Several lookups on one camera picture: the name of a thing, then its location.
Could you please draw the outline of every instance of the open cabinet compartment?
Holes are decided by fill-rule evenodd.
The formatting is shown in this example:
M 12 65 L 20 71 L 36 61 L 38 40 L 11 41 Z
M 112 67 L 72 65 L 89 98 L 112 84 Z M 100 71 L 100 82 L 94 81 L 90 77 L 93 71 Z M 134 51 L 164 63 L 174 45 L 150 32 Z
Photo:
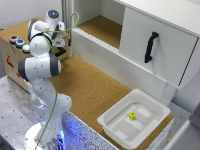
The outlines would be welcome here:
M 80 15 L 79 29 L 119 49 L 124 5 L 114 0 L 74 0 L 71 5 Z

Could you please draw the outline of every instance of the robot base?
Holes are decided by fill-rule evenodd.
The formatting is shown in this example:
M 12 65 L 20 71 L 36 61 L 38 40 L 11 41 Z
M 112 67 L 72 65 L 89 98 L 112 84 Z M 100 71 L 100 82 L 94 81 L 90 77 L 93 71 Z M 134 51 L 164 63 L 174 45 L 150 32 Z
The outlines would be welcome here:
M 42 128 L 42 124 L 43 123 L 35 124 L 26 132 L 26 135 L 24 137 L 24 150 L 57 150 L 57 148 L 55 148 L 55 147 L 49 148 L 47 146 L 47 144 L 45 146 L 39 144 L 37 149 L 35 149 L 36 145 L 37 145 L 37 141 L 35 141 L 34 138 L 36 137 L 37 133 Z M 65 138 L 65 139 L 63 139 L 63 141 L 64 141 L 64 145 L 69 144 L 69 138 Z

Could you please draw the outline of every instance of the yellow sponge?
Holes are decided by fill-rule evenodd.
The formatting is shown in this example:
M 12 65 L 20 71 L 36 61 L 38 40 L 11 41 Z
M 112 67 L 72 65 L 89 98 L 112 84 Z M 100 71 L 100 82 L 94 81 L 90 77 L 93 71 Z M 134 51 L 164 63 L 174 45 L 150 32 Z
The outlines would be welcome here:
M 135 114 L 134 112 L 130 113 L 130 114 L 129 114 L 129 118 L 130 118 L 131 120 L 135 120 L 135 119 L 136 119 L 136 114 Z

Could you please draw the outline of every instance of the cabinet door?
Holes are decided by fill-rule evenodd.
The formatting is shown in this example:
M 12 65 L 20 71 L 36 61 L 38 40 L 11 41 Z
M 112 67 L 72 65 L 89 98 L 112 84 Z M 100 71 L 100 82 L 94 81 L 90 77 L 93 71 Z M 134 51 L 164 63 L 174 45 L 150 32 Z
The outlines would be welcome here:
M 152 32 L 152 60 L 145 63 Z M 179 85 L 197 42 L 197 37 L 126 8 L 119 53 L 156 75 Z

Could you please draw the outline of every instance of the green cable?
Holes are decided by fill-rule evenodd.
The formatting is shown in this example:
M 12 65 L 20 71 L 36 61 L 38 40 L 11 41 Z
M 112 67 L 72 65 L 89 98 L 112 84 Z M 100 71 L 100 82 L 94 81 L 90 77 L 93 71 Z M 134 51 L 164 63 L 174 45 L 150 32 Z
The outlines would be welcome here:
M 77 19 L 76 23 L 74 24 L 74 26 L 70 27 L 72 17 L 73 17 L 75 14 L 77 14 L 78 19 Z M 69 22 L 69 27 L 70 27 L 70 28 L 68 28 L 67 30 L 64 30 L 64 31 L 44 31 L 44 32 L 55 32 L 55 33 L 59 33 L 59 32 L 67 32 L 67 31 L 69 31 L 69 38 L 70 38 L 70 35 L 71 35 L 70 31 L 71 31 L 71 29 L 73 29 L 73 28 L 78 24 L 78 21 L 79 21 L 79 14 L 78 14 L 77 12 L 74 12 L 74 13 L 72 14 L 71 18 L 70 18 L 70 22 Z M 49 46 L 51 47 L 51 49 L 52 49 L 52 51 L 53 51 L 53 54 L 55 55 L 54 49 L 53 49 L 53 47 L 51 46 L 49 40 L 48 40 L 45 36 L 43 36 L 43 37 L 45 38 L 45 40 L 47 41 L 47 43 L 48 43 Z M 37 147 L 38 147 L 38 145 L 39 145 L 39 143 L 40 143 L 40 141 L 41 141 L 41 139 L 42 139 L 42 137 L 43 137 L 43 134 L 44 134 L 44 132 L 46 131 L 46 128 L 47 128 L 47 126 L 48 126 L 48 124 L 49 124 L 49 121 L 51 120 L 51 117 L 52 117 L 52 115 L 53 115 L 53 112 L 54 112 L 54 109 L 55 109 L 55 106 L 56 106 L 56 103 L 57 103 L 58 89 L 59 89 L 59 76 L 57 77 L 57 89 L 56 89 L 55 103 L 54 103 L 54 105 L 53 105 L 53 109 L 52 109 L 52 111 L 51 111 L 51 114 L 50 114 L 50 116 L 49 116 L 49 119 L 48 119 L 48 121 L 47 121 L 47 124 L 46 124 L 46 126 L 45 126 L 45 128 L 44 128 L 44 130 L 43 130 L 43 132 L 42 132 L 42 135 L 40 136 L 40 139 L 38 140 L 38 143 L 37 143 L 36 147 L 35 147 L 35 150 L 37 149 Z

